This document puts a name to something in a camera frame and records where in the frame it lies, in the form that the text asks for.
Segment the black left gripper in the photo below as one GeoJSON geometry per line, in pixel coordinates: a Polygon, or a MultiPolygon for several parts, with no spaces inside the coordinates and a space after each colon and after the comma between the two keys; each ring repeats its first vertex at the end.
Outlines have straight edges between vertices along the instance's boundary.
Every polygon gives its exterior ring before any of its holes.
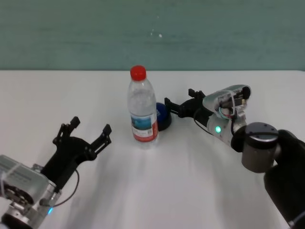
{"type": "Polygon", "coordinates": [[[53,139],[57,150],[41,171],[48,180],[56,185],[55,192],[62,190],[78,165],[85,161],[95,160],[97,155],[112,142],[110,139],[112,129],[109,124],[91,144],[80,138],[70,137],[72,131],[80,123],[79,118],[75,116],[69,124],[61,124],[57,136],[53,139]]]}

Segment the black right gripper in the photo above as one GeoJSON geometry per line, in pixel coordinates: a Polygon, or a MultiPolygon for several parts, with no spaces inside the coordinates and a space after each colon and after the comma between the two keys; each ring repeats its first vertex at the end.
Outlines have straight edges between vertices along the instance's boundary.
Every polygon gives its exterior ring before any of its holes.
{"type": "Polygon", "coordinates": [[[170,113],[177,115],[179,118],[195,118],[203,126],[207,126],[210,116],[213,114],[203,106],[205,94],[202,91],[188,89],[188,95],[192,99],[185,101],[181,105],[171,102],[169,98],[164,99],[164,104],[170,113]]]}

